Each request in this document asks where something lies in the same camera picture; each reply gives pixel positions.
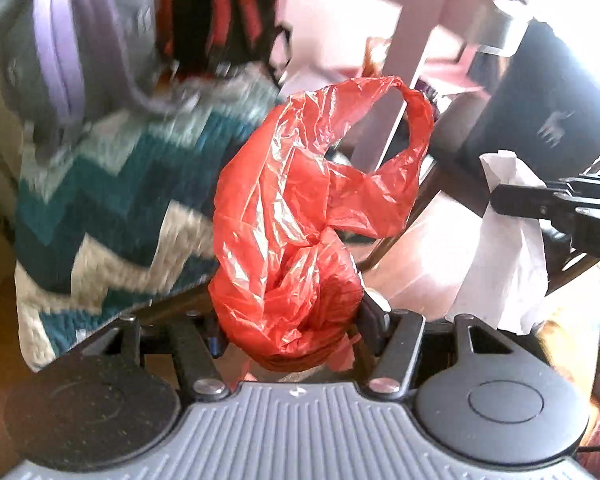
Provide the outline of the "red plastic bag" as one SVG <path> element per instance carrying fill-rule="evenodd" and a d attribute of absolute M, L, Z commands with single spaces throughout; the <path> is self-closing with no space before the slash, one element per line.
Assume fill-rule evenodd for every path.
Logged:
<path fill-rule="evenodd" d="M 406 106 L 406 149 L 373 172 L 328 160 L 332 144 L 393 90 Z M 268 114 L 215 192 L 219 267 L 209 292 L 233 344 L 274 372 L 329 358 L 363 297 L 341 234 L 387 238 L 405 226 L 432 128 L 426 96 L 396 76 L 297 93 Z"/>

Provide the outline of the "white paper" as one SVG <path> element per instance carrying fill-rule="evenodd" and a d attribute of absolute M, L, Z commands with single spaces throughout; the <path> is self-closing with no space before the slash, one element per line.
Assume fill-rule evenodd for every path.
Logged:
<path fill-rule="evenodd" d="M 542 321 L 546 291 L 539 220 L 502 216 L 489 206 L 475 258 L 445 318 L 472 314 L 493 328 L 525 335 Z"/>

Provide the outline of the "dark teal trash bin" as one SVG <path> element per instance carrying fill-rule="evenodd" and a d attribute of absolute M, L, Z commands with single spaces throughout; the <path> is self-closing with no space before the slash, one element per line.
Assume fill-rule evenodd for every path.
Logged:
<path fill-rule="evenodd" d="M 580 174 L 600 156 L 600 86 L 550 28 L 533 20 L 494 92 L 464 93 L 441 115 L 430 154 L 483 184 L 479 157 L 511 151 L 540 179 Z"/>

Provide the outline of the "teal zigzag knitted blanket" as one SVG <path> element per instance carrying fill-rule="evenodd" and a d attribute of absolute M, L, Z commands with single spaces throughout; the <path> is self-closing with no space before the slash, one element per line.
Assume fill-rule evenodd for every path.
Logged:
<path fill-rule="evenodd" d="M 200 285 L 216 182 L 277 104 L 260 70 L 182 84 L 170 117 L 119 112 L 60 159 L 25 152 L 15 226 L 18 335 L 40 370 L 120 313 Z"/>

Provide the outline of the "pink children's desk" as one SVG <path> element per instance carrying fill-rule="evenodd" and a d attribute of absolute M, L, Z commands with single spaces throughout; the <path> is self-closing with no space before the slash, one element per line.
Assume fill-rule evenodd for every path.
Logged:
<path fill-rule="evenodd" d="M 313 91 L 362 74 L 367 45 L 379 41 L 381 71 L 408 86 L 434 63 L 461 66 L 475 46 L 443 25 L 455 0 L 278 0 L 292 28 L 283 94 Z"/>

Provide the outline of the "purple grey backpack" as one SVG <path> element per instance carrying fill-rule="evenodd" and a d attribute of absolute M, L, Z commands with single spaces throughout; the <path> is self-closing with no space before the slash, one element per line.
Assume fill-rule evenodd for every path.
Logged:
<path fill-rule="evenodd" d="M 50 157 L 117 110 L 171 114 L 155 0 L 0 0 L 3 98 Z"/>

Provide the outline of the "black red backpack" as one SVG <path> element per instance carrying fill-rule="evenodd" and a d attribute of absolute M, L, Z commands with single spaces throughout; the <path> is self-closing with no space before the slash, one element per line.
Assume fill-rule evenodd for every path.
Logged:
<path fill-rule="evenodd" d="M 276 86 L 291 59 L 277 0 L 159 0 L 159 51 L 178 79 L 233 76 L 256 63 Z"/>

